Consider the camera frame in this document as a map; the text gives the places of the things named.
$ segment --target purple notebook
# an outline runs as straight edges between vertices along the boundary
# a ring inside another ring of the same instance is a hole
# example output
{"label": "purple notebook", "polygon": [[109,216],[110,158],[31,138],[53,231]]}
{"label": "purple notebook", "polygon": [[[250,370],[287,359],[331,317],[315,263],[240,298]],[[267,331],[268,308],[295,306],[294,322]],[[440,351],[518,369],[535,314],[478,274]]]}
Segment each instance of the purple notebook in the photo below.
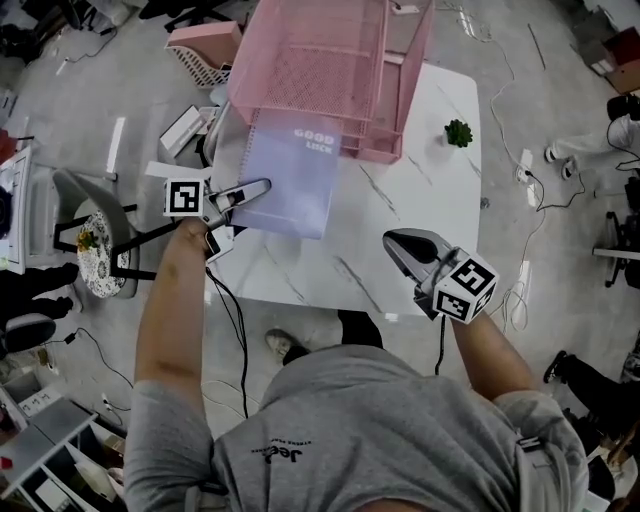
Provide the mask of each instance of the purple notebook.
{"label": "purple notebook", "polygon": [[269,178],[271,190],[236,210],[232,223],[300,238],[322,238],[341,138],[335,119],[261,110],[249,135],[240,181]]}

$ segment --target person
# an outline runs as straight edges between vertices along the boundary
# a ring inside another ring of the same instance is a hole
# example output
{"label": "person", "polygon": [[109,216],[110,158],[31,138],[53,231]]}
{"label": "person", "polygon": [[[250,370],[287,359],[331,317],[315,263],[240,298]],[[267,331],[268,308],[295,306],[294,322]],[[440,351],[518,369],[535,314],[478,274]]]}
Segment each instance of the person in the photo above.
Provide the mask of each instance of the person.
{"label": "person", "polygon": [[624,115],[613,120],[606,129],[557,139],[545,148],[544,159],[547,163],[561,160],[560,175],[568,180],[584,169],[587,157],[608,153],[612,153],[620,170],[640,167],[635,156],[640,155],[640,122]]}
{"label": "person", "polygon": [[[28,268],[24,274],[9,270],[0,271],[0,329],[7,321],[27,313],[40,313],[52,320],[64,318],[69,311],[80,312],[82,303],[78,299],[73,282],[78,278],[78,266],[65,263],[61,267],[45,270]],[[67,297],[53,299],[34,299],[34,297],[67,286]]]}
{"label": "person", "polygon": [[640,382],[615,382],[564,350],[556,354],[543,380],[567,384],[611,439],[624,436],[640,418],[633,405],[640,395]]}
{"label": "person", "polygon": [[205,231],[177,228],[140,322],[129,510],[581,510],[584,449],[484,313],[452,323],[473,391],[386,352],[363,314],[341,312],[343,344],[313,353],[269,331],[284,367],[258,412],[214,442],[200,387]]}

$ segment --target leg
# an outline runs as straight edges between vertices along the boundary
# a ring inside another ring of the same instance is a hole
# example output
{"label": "leg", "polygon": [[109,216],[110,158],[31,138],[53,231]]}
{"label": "leg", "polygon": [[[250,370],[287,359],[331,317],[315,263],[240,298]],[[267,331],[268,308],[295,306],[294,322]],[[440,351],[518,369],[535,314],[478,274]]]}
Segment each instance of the leg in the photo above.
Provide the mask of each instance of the leg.
{"label": "leg", "polygon": [[573,355],[563,358],[555,373],[603,421],[610,435],[616,437],[631,426],[633,415],[629,408],[635,399],[629,396],[628,386],[608,379]]}
{"label": "leg", "polygon": [[628,116],[621,117],[611,124],[608,138],[607,129],[603,128],[588,135],[557,139],[551,144],[551,151],[556,158],[570,158],[608,153],[615,149],[612,145],[627,149],[633,142],[635,124]]}
{"label": "leg", "polygon": [[78,266],[65,263],[62,267],[40,270],[30,268],[22,276],[23,293],[33,298],[44,292],[50,292],[73,283],[78,278]]}
{"label": "leg", "polygon": [[25,306],[24,313],[40,313],[48,316],[52,320],[64,318],[73,307],[73,301],[69,297],[58,300],[36,299],[32,300]]}
{"label": "leg", "polygon": [[370,345],[384,349],[382,336],[369,315],[364,311],[338,310],[342,322],[343,345]]}

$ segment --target power strip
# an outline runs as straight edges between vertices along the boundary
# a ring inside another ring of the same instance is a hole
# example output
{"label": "power strip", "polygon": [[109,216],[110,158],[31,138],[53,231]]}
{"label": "power strip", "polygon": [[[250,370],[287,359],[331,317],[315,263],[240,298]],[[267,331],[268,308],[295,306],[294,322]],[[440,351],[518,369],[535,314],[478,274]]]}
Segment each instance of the power strip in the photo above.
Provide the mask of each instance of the power strip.
{"label": "power strip", "polygon": [[394,2],[394,5],[391,7],[391,12],[397,16],[401,16],[403,14],[418,14],[420,9],[415,5],[400,5]]}
{"label": "power strip", "polygon": [[533,153],[528,149],[522,150],[522,156],[520,157],[520,165],[516,168],[516,179],[523,185],[529,183],[529,176],[526,171],[531,171],[533,165]]}

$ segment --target black and white marker cube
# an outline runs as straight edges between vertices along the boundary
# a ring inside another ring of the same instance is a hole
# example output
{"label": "black and white marker cube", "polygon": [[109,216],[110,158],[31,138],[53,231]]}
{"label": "black and white marker cube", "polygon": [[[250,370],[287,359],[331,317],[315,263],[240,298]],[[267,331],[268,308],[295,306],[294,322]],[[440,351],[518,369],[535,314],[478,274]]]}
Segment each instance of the black and white marker cube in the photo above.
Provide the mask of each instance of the black and white marker cube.
{"label": "black and white marker cube", "polygon": [[468,324],[489,304],[498,273],[480,256],[461,261],[436,284],[433,309]]}
{"label": "black and white marker cube", "polygon": [[169,178],[165,184],[165,217],[202,217],[204,180],[199,178]]}

